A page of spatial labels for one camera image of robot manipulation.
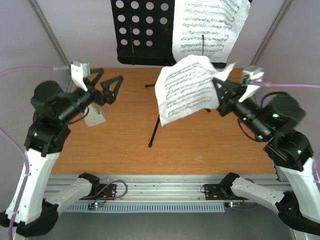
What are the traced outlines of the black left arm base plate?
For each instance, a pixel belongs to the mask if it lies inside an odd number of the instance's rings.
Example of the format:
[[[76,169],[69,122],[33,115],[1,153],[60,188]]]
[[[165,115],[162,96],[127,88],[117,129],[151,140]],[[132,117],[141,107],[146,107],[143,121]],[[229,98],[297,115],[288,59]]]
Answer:
[[[110,184],[108,187],[106,187],[107,184],[101,184],[99,189],[98,195],[91,195],[81,198],[80,200],[90,200],[94,201],[97,199],[105,199],[108,197],[108,199],[114,198],[117,193],[117,185],[116,184]]]

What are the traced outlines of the white sheet music page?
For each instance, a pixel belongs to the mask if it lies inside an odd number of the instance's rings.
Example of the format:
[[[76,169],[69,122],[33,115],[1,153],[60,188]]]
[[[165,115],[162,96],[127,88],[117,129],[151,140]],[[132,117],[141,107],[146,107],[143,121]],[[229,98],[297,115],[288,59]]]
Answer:
[[[176,0],[172,32],[175,61],[197,55],[225,64],[250,7],[249,0]]]
[[[189,55],[173,66],[163,67],[155,83],[161,126],[220,103],[213,79],[226,81],[235,63],[216,69],[207,56]]]

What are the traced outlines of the black tripod music stand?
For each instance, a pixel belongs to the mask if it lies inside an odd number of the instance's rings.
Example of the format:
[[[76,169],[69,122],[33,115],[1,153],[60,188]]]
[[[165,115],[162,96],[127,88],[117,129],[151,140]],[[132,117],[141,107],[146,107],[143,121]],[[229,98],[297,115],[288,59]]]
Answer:
[[[117,60],[132,66],[173,66],[175,1],[112,0]]]

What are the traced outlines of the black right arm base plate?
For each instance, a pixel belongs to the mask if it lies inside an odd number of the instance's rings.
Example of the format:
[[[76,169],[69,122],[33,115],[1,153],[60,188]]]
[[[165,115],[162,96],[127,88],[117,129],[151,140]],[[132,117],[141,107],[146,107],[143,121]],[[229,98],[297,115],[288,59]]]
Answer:
[[[206,200],[242,201],[246,198],[236,196],[229,187],[219,184],[204,184],[200,188]]]

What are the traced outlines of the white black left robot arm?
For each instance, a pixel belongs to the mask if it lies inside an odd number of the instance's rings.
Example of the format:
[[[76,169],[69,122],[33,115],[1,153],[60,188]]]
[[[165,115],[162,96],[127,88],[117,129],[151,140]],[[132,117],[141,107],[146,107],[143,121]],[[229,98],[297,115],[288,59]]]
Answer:
[[[44,196],[52,168],[70,135],[70,124],[79,121],[80,113],[87,114],[92,103],[113,104],[124,79],[121,75],[113,77],[97,89],[104,70],[93,72],[93,80],[83,74],[78,88],[70,93],[53,80],[40,83],[34,90],[30,100],[34,107],[32,125],[20,150],[22,172],[9,207],[0,214],[0,224],[8,229],[10,240],[47,234],[60,214],[78,200],[92,200],[99,207],[101,200],[115,199],[111,191],[115,181],[101,185],[97,176],[86,172],[57,194]]]

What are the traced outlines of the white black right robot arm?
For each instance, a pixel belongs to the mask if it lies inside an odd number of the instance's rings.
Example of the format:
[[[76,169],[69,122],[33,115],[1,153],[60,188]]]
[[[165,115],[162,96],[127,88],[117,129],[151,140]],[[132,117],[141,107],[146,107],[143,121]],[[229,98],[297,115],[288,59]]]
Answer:
[[[314,152],[308,138],[296,130],[305,111],[283,91],[271,92],[272,100],[262,106],[251,98],[241,100],[247,89],[244,84],[217,78],[212,83],[218,96],[219,114],[235,114],[238,123],[254,134],[255,142],[264,142],[264,151],[291,186],[290,191],[273,190],[230,172],[219,184],[223,198],[254,201],[276,213],[288,227],[319,235],[320,183],[314,176]]]

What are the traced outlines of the white grey metronome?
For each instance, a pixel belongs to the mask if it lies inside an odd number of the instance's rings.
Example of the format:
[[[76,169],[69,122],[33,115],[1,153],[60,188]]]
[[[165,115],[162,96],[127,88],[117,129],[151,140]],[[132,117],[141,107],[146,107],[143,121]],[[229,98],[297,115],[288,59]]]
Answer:
[[[88,106],[83,116],[84,122],[88,127],[94,127],[103,124],[107,120],[103,109],[95,103],[92,103]]]

